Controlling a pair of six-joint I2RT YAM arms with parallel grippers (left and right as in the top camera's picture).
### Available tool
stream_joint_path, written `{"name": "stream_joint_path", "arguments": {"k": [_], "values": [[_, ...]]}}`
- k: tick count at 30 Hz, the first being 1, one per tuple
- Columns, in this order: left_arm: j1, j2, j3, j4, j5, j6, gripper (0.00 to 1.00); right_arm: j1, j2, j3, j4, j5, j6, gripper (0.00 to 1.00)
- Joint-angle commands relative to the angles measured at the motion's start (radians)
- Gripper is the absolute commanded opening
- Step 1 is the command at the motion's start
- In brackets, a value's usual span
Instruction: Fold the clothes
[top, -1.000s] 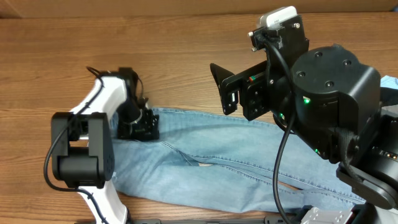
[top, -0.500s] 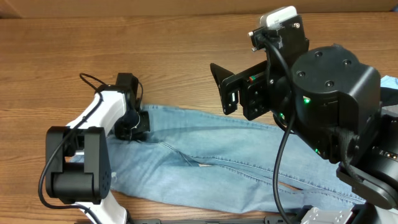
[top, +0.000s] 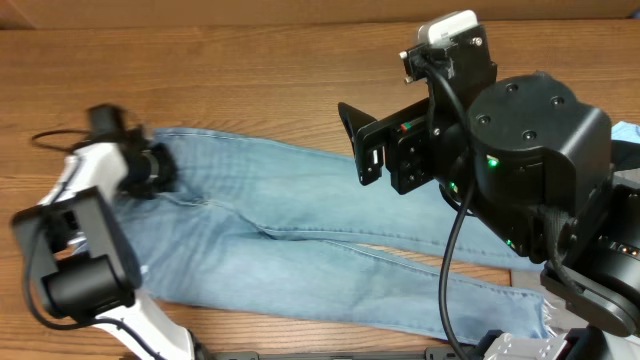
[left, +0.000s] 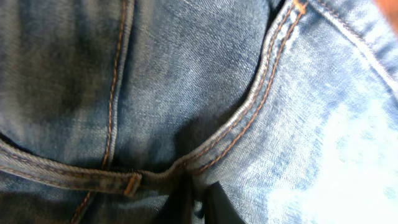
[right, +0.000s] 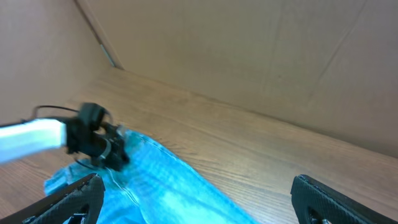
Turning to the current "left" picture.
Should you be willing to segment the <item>light blue denim jeans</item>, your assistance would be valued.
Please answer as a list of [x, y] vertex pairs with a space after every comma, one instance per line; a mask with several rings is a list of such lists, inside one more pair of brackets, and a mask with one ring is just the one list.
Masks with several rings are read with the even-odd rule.
[[1, 0], [2, 223], [396, 223], [374, 1]]

